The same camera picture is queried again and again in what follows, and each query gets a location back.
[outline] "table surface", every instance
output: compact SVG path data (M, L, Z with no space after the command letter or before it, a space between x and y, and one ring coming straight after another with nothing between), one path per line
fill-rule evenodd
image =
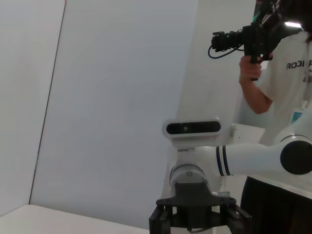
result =
M0 218L0 234L148 234L148 230L26 205Z

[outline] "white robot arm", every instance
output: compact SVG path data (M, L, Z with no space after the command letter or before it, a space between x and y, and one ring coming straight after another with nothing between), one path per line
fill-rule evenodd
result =
M150 234L169 234L171 227L192 232L223 225L233 234L251 233L251 217L236 205L236 200L211 192L203 170L207 166L216 176L262 172L304 175L312 171L312 108L278 134L269 147L261 144L207 146L214 144L221 130L218 119L164 124L164 135L177 149L177 159L168 169L164 184L170 190L169 198L158 200L150 217ZM212 211L215 206L220 207L220 212Z
M178 155L176 167L209 165L217 176L254 175L262 172L304 175L312 171L312 108L294 124L284 129L273 146L237 144L203 146L221 131L216 119L208 122L166 122L163 132L178 151L191 149L193 154Z

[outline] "person's arm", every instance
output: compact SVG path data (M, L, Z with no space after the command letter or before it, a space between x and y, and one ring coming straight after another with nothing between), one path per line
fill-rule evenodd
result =
M244 56L239 64L239 83L242 87L244 97L250 108L256 113L267 112L273 101L269 99L255 84L252 78L258 79L261 76L261 65L251 64L251 56Z

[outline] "white panel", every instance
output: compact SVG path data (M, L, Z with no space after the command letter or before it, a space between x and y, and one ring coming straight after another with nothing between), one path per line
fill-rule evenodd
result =
M31 203L136 227L161 195L196 0L68 1Z
M243 124L234 124L232 131L233 136L231 137L231 144L257 144L264 134L265 129Z
M64 5L0 2L0 215L29 201Z

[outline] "person's hand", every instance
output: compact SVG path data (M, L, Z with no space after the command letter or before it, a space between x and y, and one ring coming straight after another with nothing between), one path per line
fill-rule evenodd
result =
M239 66L240 66L240 76L239 83L251 82L252 79L259 79L261 76L261 68L260 65L262 63L262 59L258 57L259 63L252 64L250 62L251 56L244 56L241 58Z

